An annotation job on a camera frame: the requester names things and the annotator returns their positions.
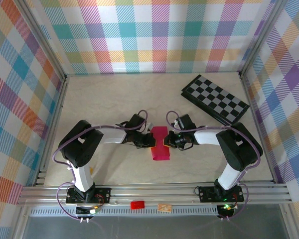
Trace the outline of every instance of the black mounting plate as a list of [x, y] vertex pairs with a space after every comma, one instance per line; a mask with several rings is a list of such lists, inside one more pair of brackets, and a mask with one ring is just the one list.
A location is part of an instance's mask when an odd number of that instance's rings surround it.
[[199, 201], [201, 203], [235, 203], [236, 199], [234, 194], [237, 196], [237, 202], [241, 203], [244, 201], [244, 195], [241, 187], [236, 186], [232, 191], [223, 198], [219, 198], [214, 192], [214, 187], [199, 187]]
[[[100, 197], [97, 197], [96, 194], [99, 194], [103, 197], [104, 203], [110, 202], [111, 197], [111, 188], [98, 188], [95, 187], [95, 197], [89, 202], [90, 204], [98, 204], [103, 203], [100, 202]], [[67, 197], [65, 200], [65, 203], [68, 204], [78, 204], [78, 203], [85, 203], [84, 201], [80, 200], [80, 197], [78, 196], [78, 193], [74, 190], [74, 188], [69, 188], [67, 191]]]

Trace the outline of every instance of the checkered board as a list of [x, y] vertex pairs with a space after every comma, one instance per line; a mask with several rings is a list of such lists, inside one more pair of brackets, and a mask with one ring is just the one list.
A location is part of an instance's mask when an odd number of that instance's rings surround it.
[[201, 75], [182, 89], [181, 95], [224, 125], [236, 123], [249, 108], [249, 105]]

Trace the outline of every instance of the plaid wallpaper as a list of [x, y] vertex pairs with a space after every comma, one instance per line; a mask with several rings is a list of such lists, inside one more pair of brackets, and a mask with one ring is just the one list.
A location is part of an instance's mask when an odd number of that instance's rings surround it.
[[299, 218], [299, 0], [289, 0], [247, 77], [276, 175]]
[[238, 71], [275, 0], [27, 2], [64, 69], [94, 74]]
[[0, 239], [31, 183], [60, 85], [13, 0], [0, 0]]

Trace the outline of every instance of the red object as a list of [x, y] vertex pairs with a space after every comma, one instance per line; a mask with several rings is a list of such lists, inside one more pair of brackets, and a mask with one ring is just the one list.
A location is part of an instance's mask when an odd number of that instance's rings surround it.
[[131, 210], [143, 209], [143, 208], [145, 208], [144, 201], [131, 202]]
[[166, 126], [155, 126], [152, 128], [156, 147], [151, 148], [151, 155], [155, 161], [169, 160], [169, 148], [164, 145], [164, 138], [168, 135]]

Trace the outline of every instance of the white tabletop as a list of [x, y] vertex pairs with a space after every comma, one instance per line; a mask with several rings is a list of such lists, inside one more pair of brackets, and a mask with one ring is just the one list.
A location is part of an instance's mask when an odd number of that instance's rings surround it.
[[[180, 95], [198, 74], [116, 74], [70, 78], [53, 149], [79, 121], [91, 124], [116, 124], [129, 120], [139, 110], [147, 110], [148, 121], [166, 126], [165, 115], [174, 110], [189, 114], [197, 125], [220, 126], [217, 120]], [[202, 73], [210, 81], [248, 103], [237, 73]], [[241, 118], [259, 141], [249, 109]], [[150, 149], [131, 145], [99, 145], [90, 161], [96, 184], [213, 182], [226, 166], [219, 146], [195, 145], [187, 151], [170, 149], [170, 161], [153, 161]], [[71, 180], [63, 165], [50, 161], [45, 185]], [[250, 170], [243, 180], [272, 180], [266, 161]]]

